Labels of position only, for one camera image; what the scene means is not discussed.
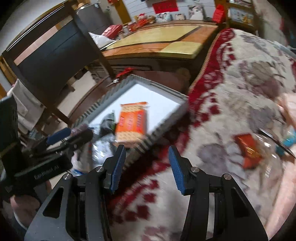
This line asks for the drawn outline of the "person's left hand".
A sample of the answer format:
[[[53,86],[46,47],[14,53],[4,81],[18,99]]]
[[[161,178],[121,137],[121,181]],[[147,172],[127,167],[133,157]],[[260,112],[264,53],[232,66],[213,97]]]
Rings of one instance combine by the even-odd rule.
[[[20,233],[25,233],[33,221],[38,209],[41,206],[42,197],[47,197],[52,190],[50,181],[36,186],[35,188],[25,188],[21,194],[13,195],[10,198],[10,204],[13,211],[12,226]]]

